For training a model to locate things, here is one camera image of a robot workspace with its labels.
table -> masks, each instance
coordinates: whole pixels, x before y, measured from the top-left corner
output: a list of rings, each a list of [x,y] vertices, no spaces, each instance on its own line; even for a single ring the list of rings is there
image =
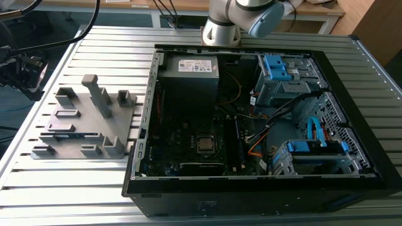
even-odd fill
[[[130,142],[138,137],[154,45],[199,45],[200,31],[162,28],[95,26],[86,39],[72,44],[60,60],[38,102],[0,161],[1,225],[251,225],[257,223],[327,221],[326,225],[398,225],[402,193],[369,200],[330,214],[230,216],[214,218],[146,218],[130,198],[122,197],[127,156],[120,160],[34,160],[29,157],[42,126],[55,110],[59,87],[80,85],[83,74],[99,76],[108,92],[128,89],[138,95]],[[349,36],[273,33],[257,40],[243,34],[245,47],[325,51],[350,95],[402,173],[402,91],[371,58],[359,41]]]
[[[64,11],[64,12],[92,12],[95,0],[44,0],[36,10],[42,11]],[[168,0],[162,1],[171,10]],[[179,15],[184,16],[208,16],[208,0],[172,0]],[[11,5],[11,9],[21,8],[28,5],[31,0],[16,0]],[[337,4],[333,9],[325,8],[321,5],[303,2],[297,8],[297,20],[302,21],[322,21],[319,34],[330,34],[338,19],[345,16],[345,11]],[[106,13],[138,13],[150,14],[152,18],[152,26],[160,28],[160,11],[158,10],[152,0],[131,0],[131,2],[106,3],[102,0],[100,12]],[[293,20],[294,15],[283,17],[283,20]]]

wooden desk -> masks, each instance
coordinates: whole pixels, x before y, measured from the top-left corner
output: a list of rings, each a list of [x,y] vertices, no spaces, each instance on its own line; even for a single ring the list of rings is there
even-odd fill
[[[32,0],[16,0],[11,5],[11,9],[21,8],[31,4]],[[162,0],[168,9],[172,9],[168,0]],[[183,16],[207,16],[208,15],[208,0],[172,0],[179,15]],[[43,0],[40,6],[36,8],[43,11],[64,11],[64,12],[92,12],[95,0]],[[150,14],[152,18],[152,25],[160,28],[160,12],[152,0],[131,0],[131,2],[111,2],[102,0],[100,12],[107,13],[139,13]],[[333,9],[327,9],[321,4],[311,4],[303,2],[297,8],[298,21],[319,21],[323,22],[318,31],[319,34],[330,34],[339,17],[345,16],[345,11],[337,4]],[[283,17],[285,20],[291,21],[294,15]]]

cable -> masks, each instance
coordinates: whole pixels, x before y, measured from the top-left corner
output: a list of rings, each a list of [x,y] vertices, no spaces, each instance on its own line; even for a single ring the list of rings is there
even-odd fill
[[[13,137],[15,137],[15,136],[9,136],[9,137],[0,138],[0,141],[7,140],[7,139],[13,138]]]
[[[0,109],[0,112],[12,112],[12,111],[17,111],[21,109],[25,109],[28,107],[31,107],[34,104],[29,104],[28,106],[20,107],[20,108],[15,108],[15,109]]]
[[[32,10],[39,6],[42,1],[43,0],[36,0],[27,8],[21,10],[0,13],[0,21],[23,17],[24,15],[32,12]]]
[[[11,54],[12,55],[17,55],[17,54],[28,53],[28,52],[42,51],[42,50],[46,50],[46,49],[50,49],[50,48],[56,48],[56,47],[60,47],[60,46],[64,46],[64,45],[70,45],[70,44],[80,41],[87,36],[87,34],[90,33],[90,31],[92,29],[92,26],[95,24],[95,20],[98,18],[99,7],[100,7],[100,0],[96,0],[95,11],[94,11],[94,14],[92,14],[92,18],[91,18],[90,24],[88,24],[88,26],[87,26],[83,34],[79,37],[76,37],[74,39],[70,39],[70,40],[66,40],[66,41],[50,43],[50,44],[46,44],[46,45],[40,45],[40,46],[34,46],[34,47],[27,47],[27,48],[21,48],[21,49],[17,49],[17,50],[12,50]]]
[[[294,8],[295,10],[295,13],[294,13],[294,20],[291,22],[291,25],[290,25],[290,28],[287,29],[287,31],[285,32],[290,32],[290,30],[294,28],[295,24],[297,24],[297,8],[294,6],[294,4],[290,2],[290,0],[286,0],[289,2],[289,4],[291,5],[291,7]]]
[[[175,8],[175,5],[171,0],[170,0],[170,4],[171,4],[171,7],[174,8],[175,15],[176,15],[176,28],[179,28],[179,15],[178,15],[176,8]]]
[[[12,141],[12,139],[13,139],[13,138],[11,138],[11,139],[8,139],[8,140],[3,140],[3,141],[0,141],[0,144],[3,144],[3,143],[7,143],[7,142]]]
[[[23,15],[27,15],[28,13],[31,13],[31,11],[39,6],[42,1],[43,0],[36,0],[35,2],[32,2],[32,4],[27,8],[21,9]]]
[[[241,94],[242,94],[242,85],[241,85],[239,81],[237,80],[237,78],[228,72],[223,71],[223,73],[226,73],[228,76],[231,76],[232,80],[238,83],[239,93],[238,93],[238,96],[235,97],[235,99],[232,99],[231,101],[227,101],[227,102],[218,103],[216,105],[227,105],[227,104],[235,102],[237,99],[239,99]]]
[[[250,108],[250,115],[253,116],[253,117],[257,117],[257,118],[265,118],[265,119],[267,119],[269,120],[269,117],[266,116],[266,115],[262,115],[261,117],[258,116],[258,115],[255,115],[255,114],[253,114],[253,110],[254,110],[254,106],[251,106],[251,108]]]
[[[159,7],[156,1],[154,0],[155,6],[156,6],[156,8],[158,8],[158,10],[159,10],[159,12],[160,12],[163,18],[167,20],[167,22],[168,22],[170,24],[174,25],[174,28],[176,29],[176,24],[174,23],[174,18],[175,18],[175,16],[172,15],[171,11],[168,10],[168,8],[167,8],[166,5],[163,4],[163,2],[162,2],[160,0],[158,0],[158,1],[159,1],[159,3],[163,5],[163,7],[164,7],[164,9],[167,10],[167,12],[170,13],[171,18],[170,18],[167,15],[164,15],[164,13],[163,13],[163,11],[162,11],[162,9],[160,9],[160,7]]]
[[[331,139],[331,136],[329,135],[329,132],[327,132],[327,130],[326,130],[326,128],[325,128],[323,126],[322,126],[322,129],[323,129],[323,131],[325,131],[327,140],[333,140],[333,139]]]
[[[249,119],[266,119],[266,118],[261,118],[261,117],[253,117],[253,116],[249,116],[249,115],[245,115],[245,114],[239,114],[239,113],[231,113],[228,112],[227,110],[224,110],[224,108],[222,106],[216,106],[224,113],[227,114],[234,114],[234,115],[238,115],[238,116],[242,116],[242,117],[246,117]]]
[[[254,153],[253,150],[255,149],[257,145],[262,142],[263,138],[266,137],[266,135],[269,135],[270,131],[267,131],[262,137],[258,139],[257,143],[253,145],[253,147],[250,148],[247,154],[249,155],[254,155],[254,156],[258,156],[258,157],[262,157],[263,155],[259,154],[259,153]]]
[[[253,141],[259,135],[262,135],[271,128],[275,120],[291,112],[294,106],[297,105],[297,103],[301,100],[303,100],[305,98],[309,98],[309,97],[318,97],[322,95],[322,93],[323,93],[323,91],[321,91],[321,90],[311,91],[310,93],[301,94],[299,96],[293,98],[290,101],[287,101],[271,114],[271,116],[266,122],[266,127],[247,138],[247,142]]]

open computer case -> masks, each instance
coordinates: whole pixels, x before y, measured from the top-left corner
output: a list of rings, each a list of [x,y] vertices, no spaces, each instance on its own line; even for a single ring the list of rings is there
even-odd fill
[[[402,190],[323,52],[155,48],[123,187],[147,216],[333,212]]]

aluminum slotted table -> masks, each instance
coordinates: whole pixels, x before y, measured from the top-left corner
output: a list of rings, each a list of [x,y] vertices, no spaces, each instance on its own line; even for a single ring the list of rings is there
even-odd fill
[[[0,162],[0,225],[167,224],[226,225],[327,221],[326,225],[399,225],[402,193],[369,200],[331,214],[147,218],[130,198],[122,197],[127,156],[120,160],[34,160],[29,156],[55,109],[59,87],[80,85],[96,74],[107,91],[128,89],[138,95],[128,147],[138,137],[146,83],[155,44],[199,45],[200,31],[95,26],[72,44],[28,114]],[[349,36],[271,34],[245,47],[325,51],[382,147],[402,173],[402,92],[358,40]]]

